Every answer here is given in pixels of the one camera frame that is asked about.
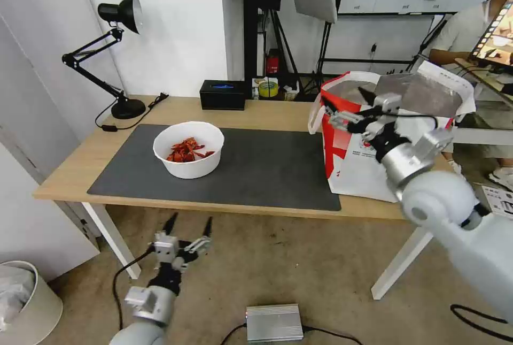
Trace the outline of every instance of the white shirt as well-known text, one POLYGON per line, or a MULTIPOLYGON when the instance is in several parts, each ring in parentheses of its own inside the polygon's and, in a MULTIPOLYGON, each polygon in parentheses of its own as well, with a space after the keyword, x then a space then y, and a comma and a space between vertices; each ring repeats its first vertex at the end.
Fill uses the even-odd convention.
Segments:
MULTIPOLYGON (((451 52, 472 51, 492 21, 488 14, 489 6, 487 1, 452 16, 431 48, 451 52)), ((456 63, 446 64, 444 68, 449 71, 459 69, 456 63)))

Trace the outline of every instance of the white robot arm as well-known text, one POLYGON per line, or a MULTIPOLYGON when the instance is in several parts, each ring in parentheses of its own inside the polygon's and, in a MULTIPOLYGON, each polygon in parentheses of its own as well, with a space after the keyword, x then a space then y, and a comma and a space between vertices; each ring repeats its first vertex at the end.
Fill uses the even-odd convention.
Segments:
POLYGON ((132 286, 125 301, 134 308, 137 322, 120 330, 110 345, 163 345, 165 328, 173 317, 175 299, 180 293, 182 273, 210 246, 212 217, 203 235, 194 242, 181 241, 171 235, 177 213, 155 234, 153 249, 157 254, 159 272, 145 288, 132 286))
POLYGON ((513 220, 489 213, 461 176, 429 171, 452 140, 449 131, 435 128, 412 145, 395 132, 401 97, 360 92, 373 107, 358 114, 339 112, 324 99, 330 123, 361 133, 376 149, 404 215, 431 232, 467 282, 513 323, 513 220))

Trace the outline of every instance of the lamp arm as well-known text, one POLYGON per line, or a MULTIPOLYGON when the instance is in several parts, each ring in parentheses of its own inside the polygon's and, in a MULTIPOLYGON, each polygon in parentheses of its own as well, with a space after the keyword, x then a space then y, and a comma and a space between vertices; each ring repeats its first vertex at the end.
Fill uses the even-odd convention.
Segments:
POLYGON ((73 52, 66 53, 66 54, 63 55, 63 63, 65 65, 67 65, 68 67, 74 69, 79 74, 81 74, 83 77, 85 77, 85 78, 89 79, 90 81, 92 81, 94 84, 102 87, 105 91, 107 91, 109 94, 111 94, 112 96, 117 98, 119 101, 122 101, 122 100, 126 99, 123 91, 120 90, 120 89, 115 88, 114 86, 111 86, 107 82, 105 82, 105 81, 97 78, 96 76, 94 76, 92 73, 87 71, 85 68, 81 67, 80 66, 80 62, 83 62, 84 60, 89 59, 91 56, 94 56, 97 53, 102 52, 103 50, 113 46, 116 43, 119 43, 121 41, 121 39, 122 39, 122 36, 123 36, 123 30, 121 28, 117 28, 117 27, 116 28, 112 28, 106 34, 100 36, 97 39, 94 39, 93 41, 91 41, 90 43, 87 43, 83 47, 80 47, 80 48, 78 48, 77 50, 75 50, 73 52), (113 40, 112 42, 110 42, 110 43, 108 43, 108 44, 106 44, 103 47, 100 47, 98 49, 90 50, 90 51, 84 51, 86 48, 89 48, 93 44, 96 44, 99 41, 101 41, 101 40, 103 40, 103 39, 105 39, 105 38, 107 38, 109 36, 113 36, 115 40, 113 40))

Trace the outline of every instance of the wooden table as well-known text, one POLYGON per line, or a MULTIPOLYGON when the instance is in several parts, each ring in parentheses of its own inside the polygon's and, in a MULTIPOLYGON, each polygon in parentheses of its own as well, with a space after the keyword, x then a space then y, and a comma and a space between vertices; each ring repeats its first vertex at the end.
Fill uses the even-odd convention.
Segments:
MULTIPOLYGON (((141 99, 146 104, 154 99, 153 96, 134 97, 141 99)), ((141 124, 172 125, 188 120, 200 120, 226 128, 307 131, 310 106, 310 103, 247 101, 244 111, 204 111, 197 98, 170 97, 157 105, 141 121, 141 124)), ((105 123, 123 127, 134 122, 134 119, 117 120, 110 117, 105 123)), ((38 199, 82 202, 123 265, 128 264, 134 257, 106 212, 104 204, 339 220, 347 218, 403 219, 398 204, 343 195, 340 196, 341 210, 334 212, 88 194, 87 190, 133 130, 132 128, 116 133, 104 132, 101 129, 95 130, 34 193, 34 197, 38 199)), ((450 170, 442 157, 437 159, 436 166, 438 169, 450 170)), ((385 294, 431 238, 431 234, 420 228, 415 231, 373 287, 372 292, 376 299, 385 294)), ((137 264, 128 268, 128 273, 134 279, 139 276, 140 271, 137 264)))
POLYGON ((513 95, 501 92, 502 83, 498 82, 489 71, 482 71, 474 64, 464 60, 455 59, 456 63, 465 70, 465 76, 471 75, 475 80, 482 83, 486 89, 497 93, 510 107, 510 111, 498 117, 482 117, 489 128, 462 128, 454 130, 454 143, 468 144, 499 144, 513 145, 513 95))

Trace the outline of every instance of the light stand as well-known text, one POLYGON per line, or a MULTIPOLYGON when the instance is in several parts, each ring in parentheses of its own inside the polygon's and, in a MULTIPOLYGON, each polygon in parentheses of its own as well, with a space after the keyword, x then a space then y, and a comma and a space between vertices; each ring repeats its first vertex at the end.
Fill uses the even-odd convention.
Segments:
POLYGON ((139 33, 137 27, 142 25, 142 13, 139 0, 123 0, 119 5, 102 3, 98 6, 98 14, 102 19, 108 21, 113 28, 106 34, 83 47, 63 55, 63 63, 77 71, 83 77, 92 81, 94 84, 102 87, 105 91, 116 98, 116 103, 111 108, 113 117, 116 119, 136 118, 146 111, 146 106, 143 102, 138 99, 127 98, 123 90, 97 78, 80 66, 80 63, 121 41, 124 30, 118 27, 119 22, 123 23, 133 32, 139 33), (110 43, 107 43, 98 49, 86 50, 86 48, 89 48, 109 36, 114 38, 110 43))

